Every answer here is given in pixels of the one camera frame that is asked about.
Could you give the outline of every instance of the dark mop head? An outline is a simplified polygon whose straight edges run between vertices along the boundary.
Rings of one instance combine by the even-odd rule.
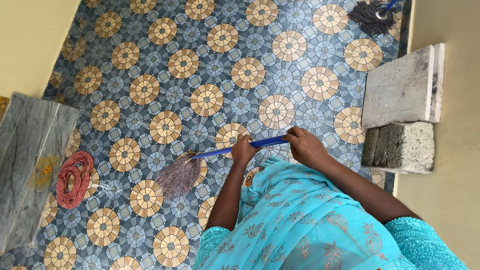
[[[391,11],[385,12],[384,9],[377,8],[382,4],[383,2],[380,0],[372,0],[370,4],[367,4],[365,1],[358,1],[358,4],[350,11],[348,17],[357,22],[360,30],[371,37],[379,34],[386,35],[395,21]]]
[[[189,193],[200,175],[202,159],[192,160],[195,152],[188,151],[179,156],[172,164],[164,167],[156,182],[160,185],[165,198],[180,196]]]

